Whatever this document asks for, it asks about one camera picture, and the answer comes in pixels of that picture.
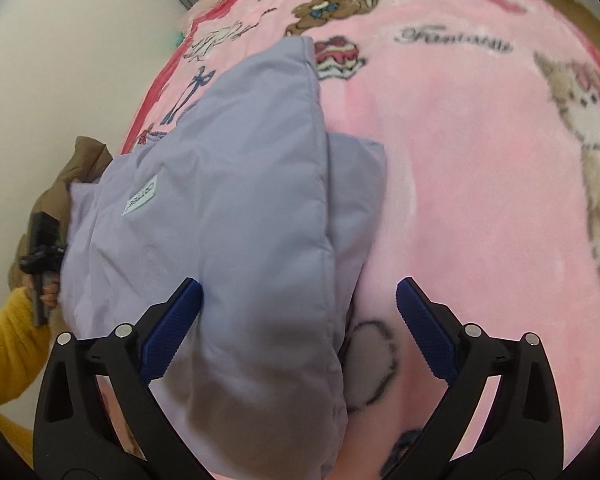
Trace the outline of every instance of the person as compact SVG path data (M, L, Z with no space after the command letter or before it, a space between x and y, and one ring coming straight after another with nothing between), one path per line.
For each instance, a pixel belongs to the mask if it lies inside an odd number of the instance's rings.
M49 326L36 327L32 321L33 284L16 288L0 309L0 405L17 399L36 379L49 354ZM43 303L58 304L59 280L44 287ZM32 467L33 434L0 413L0 431L8 443Z

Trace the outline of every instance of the white label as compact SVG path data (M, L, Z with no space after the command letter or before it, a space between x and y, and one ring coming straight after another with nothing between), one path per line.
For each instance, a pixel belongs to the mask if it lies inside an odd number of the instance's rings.
M127 213L131 213L138 209L141 205L146 204L155 196L155 188L158 184L158 176L154 176L146 185L138 191L135 195L129 199L129 202L126 203L125 210L122 212L122 216Z

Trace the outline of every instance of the jacket sleeve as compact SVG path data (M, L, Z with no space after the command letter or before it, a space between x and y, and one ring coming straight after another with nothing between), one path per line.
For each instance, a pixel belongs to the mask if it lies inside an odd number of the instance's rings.
M49 350L49 327L34 327L24 288L0 310L0 404L17 399L36 379Z

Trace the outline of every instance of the red trim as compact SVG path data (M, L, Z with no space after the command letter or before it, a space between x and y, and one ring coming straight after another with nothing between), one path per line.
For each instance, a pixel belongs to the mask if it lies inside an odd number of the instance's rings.
M187 35L186 39L182 42L182 44L176 49L176 51L171 56L171 59L168 60L167 64L160 70L160 73L154 79L154 82L151 84L149 91L147 92L144 101L140 105L138 113L134 118L133 123L131 124L131 128L129 128L128 133L126 134L126 139L124 144L122 145L122 150L120 153L128 153L134 146L136 139L140 133L140 129L146 120L149 111L151 108L158 102L160 95L162 94L162 90L164 86L167 84L173 73L176 71L178 63L180 62L180 58L182 58L185 51L188 49L189 45L193 41L193 35L201 23L208 22L209 20L216 20L218 18L224 18L229 11L233 8L233 6L239 0L225 0L217 7L211 9L208 13L200 16L199 18L193 20L191 23L191 30Z

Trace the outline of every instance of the blue textured pad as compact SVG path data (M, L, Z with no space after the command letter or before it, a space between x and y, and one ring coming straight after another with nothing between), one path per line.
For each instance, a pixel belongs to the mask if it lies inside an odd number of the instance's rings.
M202 287L191 280L142 345L140 377L146 384L167 371L202 308L202 297Z
M395 293L398 311L422 352L433 374L451 385L458 376L456 345L429 308L429 300L421 297L405 278Z

